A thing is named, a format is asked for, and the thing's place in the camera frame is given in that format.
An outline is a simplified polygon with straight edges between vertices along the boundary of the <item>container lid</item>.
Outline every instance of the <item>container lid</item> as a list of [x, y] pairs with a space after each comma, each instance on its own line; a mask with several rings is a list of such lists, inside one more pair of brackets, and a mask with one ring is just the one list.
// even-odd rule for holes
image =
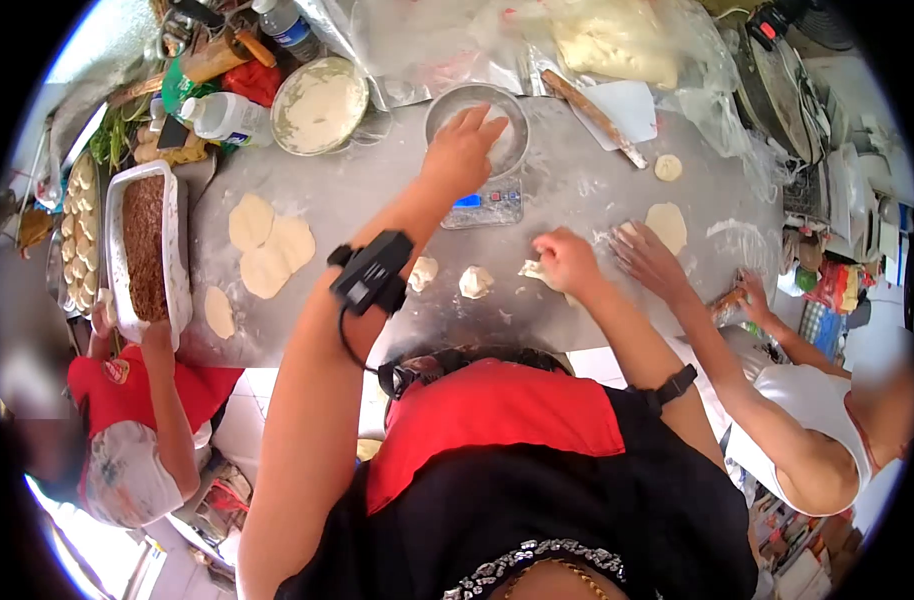
[[199, 98], [187, 98], [180, 107], [180, 118], [194, 121], [204, 115], [204, 103]]
[[277, 6], [277, 0], [253, 0], [250, 3], [250, 9], [259, 15], [268, 13], [275, 6]]

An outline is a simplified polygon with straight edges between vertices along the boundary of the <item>tray of dumplings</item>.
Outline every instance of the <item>tray of dumplings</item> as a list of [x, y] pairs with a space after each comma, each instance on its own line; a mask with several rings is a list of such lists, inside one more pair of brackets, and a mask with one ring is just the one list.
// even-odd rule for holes
[[65, 311], [77, 310], [88, 318], [97, 291], [107, 286], [107, 276], [101, 268], [104, 255], [101, 246], [102, 179], [91, 153], [82, 152], [67, 177], [63, 219], [59, 232], [55, 232], [55, 240], [58, 235], [60, 240], [65, 284], [58, 302]]

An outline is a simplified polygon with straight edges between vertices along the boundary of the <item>white tank top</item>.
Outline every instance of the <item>white tank top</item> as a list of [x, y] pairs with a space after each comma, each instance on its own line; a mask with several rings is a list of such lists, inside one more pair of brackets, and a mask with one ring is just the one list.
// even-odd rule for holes
[[[853, 457], [860, 480], [857, 493], [867, 487], [873, 476], [870, 458], [864, 450], [857, 426], [844, 408], [844, 397], [851, 390], [851, 382], [843, 377], [828, 375], [810, 365], [767, 366], [753, 382], [764, 398], [775, 402], [806, 429], [819, 431], [839, 442]], [[786, 502], [799, 513], [808, 514], [787, 499], [777, 479], [774, 462], [767, 458], [761, 447], [747, 435], [735, 421], [727, 442], [727, 458], [733, 459], [748, 473], [756, 477], [765, 488]], [[851, 499], [847, 508], [854, 504]], [[826, 517], [827, 514], [811, 514]]]

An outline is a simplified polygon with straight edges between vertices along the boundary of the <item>red apron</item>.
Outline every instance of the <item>red apron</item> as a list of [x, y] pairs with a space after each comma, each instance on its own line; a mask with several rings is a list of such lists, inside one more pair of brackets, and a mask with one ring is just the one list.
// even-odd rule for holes
[[[209, 421], [231, 395], [243, 368], [215, 368], [174, 365], [176, 394], [187, 415], [190, 431], [196, 432]], [[140, 346], [129, 343], [111, 361], [78, 356], [67, 370], [67, 385], [78, 410], [87, 398], [89, 430], [93, 440], [101, 431], [124, 421], [136, 421], [157, 431], [154, 404], [151, 402], [150, 378], [144, 366]], [[81, 474], [80, 497], [87, 505], [85, 484], [88, 461]]]
[[398, 497], [445, 450], [532, 444], [603, 457], [624, 438], [604, 389], [592, 379], [486, 358], [417, 382], [393, 402], [387, 438], [370, 461], [367, 514]]

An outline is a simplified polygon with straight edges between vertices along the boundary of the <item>sequined neckline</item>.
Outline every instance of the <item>sequined neckline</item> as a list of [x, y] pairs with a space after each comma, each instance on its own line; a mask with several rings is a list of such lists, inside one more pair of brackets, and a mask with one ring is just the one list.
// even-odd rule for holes
[[598, 570], [613, 573], [616, 579], [627, 583], [624, 577], [624, 561], [619, 554], [608, 552], [603, 548], [584, 546], [576, 539], [553, 538], [537, 542], [528, 539], [514, 549], [491, 562], [484, 562], [477, 567], [473, 575], [464, 577], [460, 582], [443, 593], [441, 600], [473, 600], [487, 597], [506, 574], [529, 567], [540, 559], [556, 557], [577, 557]]

